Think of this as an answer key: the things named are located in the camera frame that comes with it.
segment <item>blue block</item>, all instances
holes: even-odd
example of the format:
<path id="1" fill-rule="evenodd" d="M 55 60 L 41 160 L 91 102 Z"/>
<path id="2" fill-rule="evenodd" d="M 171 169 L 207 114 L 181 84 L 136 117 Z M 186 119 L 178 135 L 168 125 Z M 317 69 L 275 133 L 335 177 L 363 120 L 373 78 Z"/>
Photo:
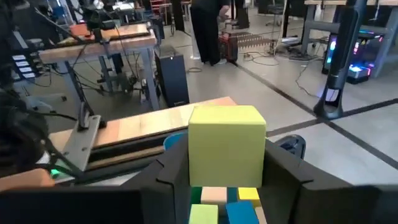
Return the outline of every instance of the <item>blue block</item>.
<path id="1" fill-rule="evenodd" d="M 259 224 L 250 201 L 229 203 L 226 205 L 226 212 L 229 224 Z"/>

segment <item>yellow cube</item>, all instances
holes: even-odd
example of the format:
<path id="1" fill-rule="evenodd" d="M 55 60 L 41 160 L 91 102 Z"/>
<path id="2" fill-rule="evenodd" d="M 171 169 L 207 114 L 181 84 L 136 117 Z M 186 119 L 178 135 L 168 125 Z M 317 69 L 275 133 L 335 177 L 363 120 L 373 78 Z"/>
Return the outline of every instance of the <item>yellow cube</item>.
<path id="1" fill-rule="evenodd" d="M 254 187 L 238 187 L 238 199 L 251 201 L 254 208 L 261 206 L 259 194 Z"/>
<path id="2" fill-rule="evenodd" d="M 193 187 L 260 187 L 266 121 L 253 106 L 197 106 L 188 124 Z"/>

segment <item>black computer tower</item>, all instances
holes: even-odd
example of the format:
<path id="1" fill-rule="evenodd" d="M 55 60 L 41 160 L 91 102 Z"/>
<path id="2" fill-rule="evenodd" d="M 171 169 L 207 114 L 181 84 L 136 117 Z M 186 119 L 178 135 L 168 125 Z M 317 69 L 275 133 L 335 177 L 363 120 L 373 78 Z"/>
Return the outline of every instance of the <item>black computer tower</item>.
<path id="1" fill-rule="evenodd" d="M 160 87 L 168 107 L 189 104 L 184 56 L 171 46 L 160 47 L 155 56 Z"/>

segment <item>beige block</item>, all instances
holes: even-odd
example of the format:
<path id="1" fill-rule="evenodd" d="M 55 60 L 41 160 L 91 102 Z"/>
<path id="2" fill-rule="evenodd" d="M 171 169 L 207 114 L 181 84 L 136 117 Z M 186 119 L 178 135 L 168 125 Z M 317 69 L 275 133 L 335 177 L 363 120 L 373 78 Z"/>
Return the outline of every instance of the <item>beige block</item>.
<path id="1" fill-rule="evenodd" d="M 264 211 L 262 207 L 255 208 L 257 218 L 259 219 L 259 224 L 267 224 L 266 216 L 264 215 Z"/>
<path id="2" fill-rule="evenodd" d="M 218 213 L 220 215 L 226 215 L 226 187 L 203 187 L 201 190 L 200 203 L 206 205 L 217 205 Z"/>

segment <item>green led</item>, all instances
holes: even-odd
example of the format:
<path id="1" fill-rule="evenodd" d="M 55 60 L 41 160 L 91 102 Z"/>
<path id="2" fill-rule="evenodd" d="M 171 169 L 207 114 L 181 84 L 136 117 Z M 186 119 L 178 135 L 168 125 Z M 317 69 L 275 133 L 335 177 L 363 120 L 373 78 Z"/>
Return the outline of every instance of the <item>green led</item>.
<path id="1" fill-rule="evenodd" d="M 56 170 L 56 169 L 52 169 L 51 170 L 51 175 L 52 176 L 54 176 L 54 175 L 59 175 L 61 172 L 59 172 L 58 170 Z"/>

